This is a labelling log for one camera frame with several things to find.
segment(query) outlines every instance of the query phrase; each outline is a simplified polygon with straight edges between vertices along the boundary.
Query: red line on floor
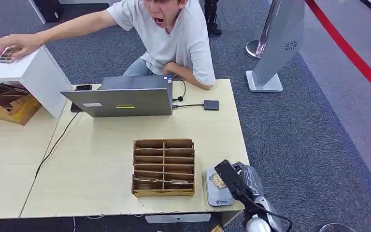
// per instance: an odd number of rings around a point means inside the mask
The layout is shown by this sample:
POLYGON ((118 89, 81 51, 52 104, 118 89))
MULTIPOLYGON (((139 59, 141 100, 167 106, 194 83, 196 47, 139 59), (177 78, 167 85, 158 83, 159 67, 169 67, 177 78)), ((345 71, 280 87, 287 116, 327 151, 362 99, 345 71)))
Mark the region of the red line on floor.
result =
POLYGON ((314 0, 305 0, 309 8, 313 11, 316 18, 329 33, 339 48, 345 53, 345 55, 351 60, 351 62, 359 69, 359 71, 366 77, 371 83, 371 67, 359 56, 359 54, 351 47, 351 45, 345 40, 345 38, 339 33, 334 25, 329 21, 326 15, 322 12, 321 8, 316 4, 314 0))

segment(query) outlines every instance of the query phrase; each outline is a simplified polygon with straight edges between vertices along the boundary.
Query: laptop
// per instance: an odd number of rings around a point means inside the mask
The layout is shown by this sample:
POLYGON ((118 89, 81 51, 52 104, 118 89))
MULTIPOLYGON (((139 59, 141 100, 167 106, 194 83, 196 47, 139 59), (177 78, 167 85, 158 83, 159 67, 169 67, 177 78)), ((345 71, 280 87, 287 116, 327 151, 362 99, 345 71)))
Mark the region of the laptop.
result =
POLYGON ((92 117, 172 114, 170 75, 105 77, 99 90, 60 93, 92 117))

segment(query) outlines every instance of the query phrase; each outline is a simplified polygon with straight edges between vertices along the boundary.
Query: white cabinet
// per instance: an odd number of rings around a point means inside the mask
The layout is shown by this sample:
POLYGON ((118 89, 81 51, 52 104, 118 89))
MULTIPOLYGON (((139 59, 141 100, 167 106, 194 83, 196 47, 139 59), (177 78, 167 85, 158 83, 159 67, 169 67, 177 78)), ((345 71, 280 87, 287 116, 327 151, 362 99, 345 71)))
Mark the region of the white cabinet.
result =
POLYGON ((56 118, 66 103, 60 91, 72 89, 45 45, 12 64, 0 64, 0 83, 11 81, 19 81, 56 118))

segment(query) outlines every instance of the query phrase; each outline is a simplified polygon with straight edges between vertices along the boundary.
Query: smartphone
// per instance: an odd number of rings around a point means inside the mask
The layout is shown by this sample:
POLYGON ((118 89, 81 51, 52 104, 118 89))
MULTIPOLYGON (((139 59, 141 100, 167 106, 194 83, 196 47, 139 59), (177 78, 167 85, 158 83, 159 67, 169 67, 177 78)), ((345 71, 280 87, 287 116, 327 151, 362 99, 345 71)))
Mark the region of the smartphone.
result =
MULTIPOLYGON (((92 85, 83 85, 83 86, 77 86, 76 91, 78 90, 92 90, 92 85)), ((71 112, 80 112, 82 109, 80 109, 75 103, 71 104, 71 112)))

